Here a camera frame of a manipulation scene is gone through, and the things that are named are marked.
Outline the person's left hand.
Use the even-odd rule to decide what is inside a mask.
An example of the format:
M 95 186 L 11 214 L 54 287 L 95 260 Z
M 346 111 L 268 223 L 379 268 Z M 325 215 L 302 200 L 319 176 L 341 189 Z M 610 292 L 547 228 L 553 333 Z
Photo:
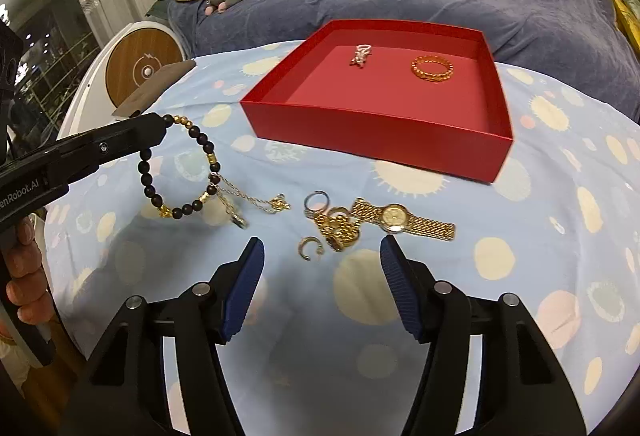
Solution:
M 15 227 L 15 241 L 2 248 L 6 268 L 11 276 L 6 297 L 17 307 L 18 318 L 30 325 L 49 322 L 54 315 L 52 297 L 42 266 L 42 254 L 29 218 Z

